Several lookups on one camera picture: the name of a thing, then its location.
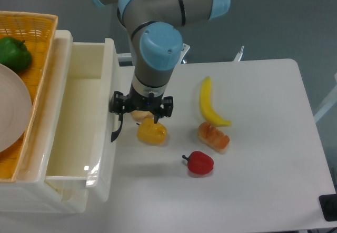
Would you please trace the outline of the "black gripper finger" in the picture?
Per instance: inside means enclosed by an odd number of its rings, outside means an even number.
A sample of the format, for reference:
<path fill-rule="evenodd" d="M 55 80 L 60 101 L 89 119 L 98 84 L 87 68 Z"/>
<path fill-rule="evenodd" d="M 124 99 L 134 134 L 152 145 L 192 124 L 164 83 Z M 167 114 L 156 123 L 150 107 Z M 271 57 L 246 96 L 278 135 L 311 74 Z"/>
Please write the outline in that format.
<path fill-rule="evenodd" d="M 170 118 L 173 112 L 173 97 L 167 96 L 160 100 L 159 104 L 154 108 L 154 123 L 157 124 L 159 119 Z"/>
<path fill-rule="evenodd" d="M 119 91 L 115 91 L 109 102 L 109 112 L 116 114 L 118 116 L 118 120 L 123 122 L 123 116 L 126 113 L 125 107 L 126 96 Z"/>

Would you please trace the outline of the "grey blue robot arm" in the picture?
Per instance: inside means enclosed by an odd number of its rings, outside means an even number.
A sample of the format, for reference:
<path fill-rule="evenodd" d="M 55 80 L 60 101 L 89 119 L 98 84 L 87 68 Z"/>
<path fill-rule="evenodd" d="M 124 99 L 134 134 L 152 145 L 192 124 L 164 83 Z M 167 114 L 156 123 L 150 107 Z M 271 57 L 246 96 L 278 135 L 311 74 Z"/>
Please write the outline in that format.
<path fill-rule="evenodd" d="M 127 31 L 134 75 L 127 95 L 115 92 L 109 110 L 119 116 L 148 111 L 155 120 L 170 117 L 173 98 L 165 90 L 180 62 L 183 38 L 179 27 L 226 14 L 231 0 L 93 0 L 116 3 L 120 23 Z"/>

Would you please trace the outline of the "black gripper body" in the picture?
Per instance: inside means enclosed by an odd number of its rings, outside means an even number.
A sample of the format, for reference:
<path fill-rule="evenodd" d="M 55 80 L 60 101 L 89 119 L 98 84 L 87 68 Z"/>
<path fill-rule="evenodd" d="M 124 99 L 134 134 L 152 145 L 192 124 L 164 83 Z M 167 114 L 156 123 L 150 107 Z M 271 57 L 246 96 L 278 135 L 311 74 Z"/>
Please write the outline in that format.
<path fill-rule="evenodd" d="M 145 93 L 144 96 L 131 86 L 129 93 L 126 95 L 126 113 L 131 113 L 134 110 L 142 110 L 150 111 L 153 114 L 154 108 L 163 98 L 163 94 L 156 95 L 153 90 L 149 93 Z"/>

